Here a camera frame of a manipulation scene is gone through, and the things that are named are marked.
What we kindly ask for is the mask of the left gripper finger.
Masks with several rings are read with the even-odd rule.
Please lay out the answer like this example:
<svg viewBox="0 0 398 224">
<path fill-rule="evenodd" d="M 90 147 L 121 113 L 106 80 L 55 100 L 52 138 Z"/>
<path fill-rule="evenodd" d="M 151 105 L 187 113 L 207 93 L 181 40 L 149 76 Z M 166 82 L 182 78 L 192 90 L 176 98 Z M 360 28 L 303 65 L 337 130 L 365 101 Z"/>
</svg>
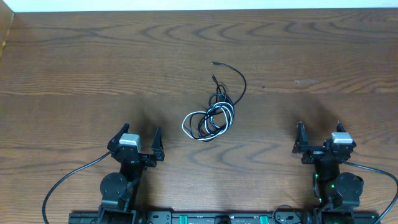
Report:
<svg viewBox="0 0 398 224">
<path fill-rule="evenodd" d="M 155 132 L 154 141 L 152 143 L 151 149 L 154 153 L 155 159 L 157 161 L 164 161 L 165 152 L 162 144 L 162 128 L 158 127 Z"/>
<path fill-rule="evenodd" d="M 108 146 L 113 146 L 119 144 L 119 140 L 122 135 L 127 133 L 129 129 L 129 124 L 125 123 L 124 126 L 120 129 L 120 131 L 108 142 Z"/>
</svg>

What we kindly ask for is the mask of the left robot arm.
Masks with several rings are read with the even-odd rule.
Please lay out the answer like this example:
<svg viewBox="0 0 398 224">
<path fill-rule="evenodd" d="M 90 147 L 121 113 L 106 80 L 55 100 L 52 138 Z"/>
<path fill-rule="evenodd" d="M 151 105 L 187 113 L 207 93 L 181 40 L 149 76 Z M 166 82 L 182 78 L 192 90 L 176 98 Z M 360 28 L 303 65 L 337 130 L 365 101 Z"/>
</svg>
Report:
<svg viewBox="0 0 398 224">
<path fill-rule="evenodd" d="M 155 132 L 152 154 L 141 152 L 141 139 L 128 132 L 129 124 L 108 142 L 111 157 L 121 165 L 119 172 L 106 175 L 100 183 L 102 194 L 98 223 L 148 223 L 146 212 L 135 207 L 137 193 L 146 168 L 165 159 L 162 129 Z"/>
</svg>

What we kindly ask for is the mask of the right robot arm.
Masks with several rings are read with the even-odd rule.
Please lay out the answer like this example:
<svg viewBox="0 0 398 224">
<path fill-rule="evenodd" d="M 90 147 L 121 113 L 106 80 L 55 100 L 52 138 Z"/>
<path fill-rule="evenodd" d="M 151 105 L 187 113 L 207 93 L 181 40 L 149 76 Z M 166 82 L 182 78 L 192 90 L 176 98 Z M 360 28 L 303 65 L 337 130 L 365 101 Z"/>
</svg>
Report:
<svg viewBox="0 0 398 224">
<path fill-rule="evenodd" d="M 356 143 L 341 123 L 321 146 L 311 146 L 300 121 L 292 152 L 301 154 L 301 163 L 313 165 L 313 193 L 319 205 L 303 213 L 302 223 L 354 223 L 353 209 L 360 205 L 363 179 L 341 172 L 340 164 L 350 157 Z"/>
</svg>

